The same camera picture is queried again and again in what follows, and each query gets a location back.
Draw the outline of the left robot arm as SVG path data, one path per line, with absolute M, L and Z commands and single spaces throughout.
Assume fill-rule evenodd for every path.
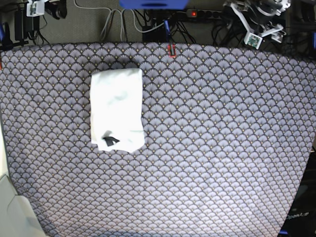
M 284 26 L 273 23 L 275 16 L 280 16 L 290 6 L 289 0 L 228 0 L 223 4 L 228 7 L 241 21 L 246 33 L 243 39 L 245 45 L 259 49 L 263 39 L 282 43 L 286 32 Z

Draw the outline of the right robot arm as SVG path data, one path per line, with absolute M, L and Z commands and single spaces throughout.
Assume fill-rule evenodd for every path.
M 67 16 L 66 0 L 58 0 L 56 2 L 47 1 L 45 3 L 45 12 L 56 20 L 65 19 Z

